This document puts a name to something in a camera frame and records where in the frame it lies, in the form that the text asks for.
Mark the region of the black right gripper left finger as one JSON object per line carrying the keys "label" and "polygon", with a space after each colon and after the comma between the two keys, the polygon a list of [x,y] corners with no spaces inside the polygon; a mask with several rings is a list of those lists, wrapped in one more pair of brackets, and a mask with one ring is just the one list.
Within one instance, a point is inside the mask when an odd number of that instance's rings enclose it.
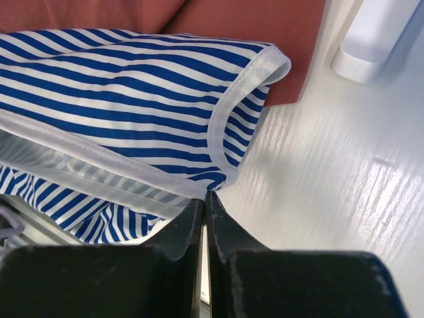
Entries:
{"label": "black right gripper left finger", "polygon": [[198,317],[203,203],[139,245],[24,246],[1,261],[2,317]]}

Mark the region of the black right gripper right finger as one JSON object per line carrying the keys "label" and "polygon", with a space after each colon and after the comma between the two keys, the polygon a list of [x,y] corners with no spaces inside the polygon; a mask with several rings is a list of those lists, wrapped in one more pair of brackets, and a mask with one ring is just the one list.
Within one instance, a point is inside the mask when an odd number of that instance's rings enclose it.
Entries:
{"label": "black right gripper right finger", "polygon": [[392,276],[362,251],[272,250],[206,197],[213,317],[406,317]]}

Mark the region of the blue white striped tank top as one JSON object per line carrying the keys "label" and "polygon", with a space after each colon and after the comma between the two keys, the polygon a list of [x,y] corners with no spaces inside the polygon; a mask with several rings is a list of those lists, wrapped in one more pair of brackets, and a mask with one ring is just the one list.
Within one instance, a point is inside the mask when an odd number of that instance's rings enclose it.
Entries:
{"label": "blue white striped tank top", "polygon": [[1,35],[1,194],[85,243],[150,234],[239,176],[276,46],[191,34]]}

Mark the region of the purple plastic hanger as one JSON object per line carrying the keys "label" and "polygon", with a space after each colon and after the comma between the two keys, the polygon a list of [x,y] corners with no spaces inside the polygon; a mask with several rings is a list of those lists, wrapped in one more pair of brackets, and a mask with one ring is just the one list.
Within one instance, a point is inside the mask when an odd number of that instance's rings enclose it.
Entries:
{"label": "purple plastic hanger", "polygon": [[1,205],[1,247],[16,248],[24,245],[19,237],[23,234],[25,225],[6,205]]}

